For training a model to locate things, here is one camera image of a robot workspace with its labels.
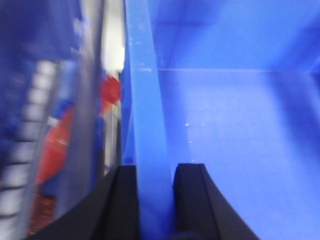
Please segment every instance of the blue plastic divider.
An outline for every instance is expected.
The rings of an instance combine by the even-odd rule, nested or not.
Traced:
[[[126,0],[125,10],[141,239],[161,240],[174,230],[174,197],[147,1]]]

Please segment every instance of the blue panel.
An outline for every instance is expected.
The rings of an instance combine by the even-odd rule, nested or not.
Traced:
[[[148,2],[159,68],[306,71],[320,55],[318,0]]]
[[[161,240],[174,230],[174,198],[152,30],[147,0],[125,3],[141,239]]]
[[[306,73],[159,71],[172,171],[205,163],[262,240],[320,236],[320,96]]]

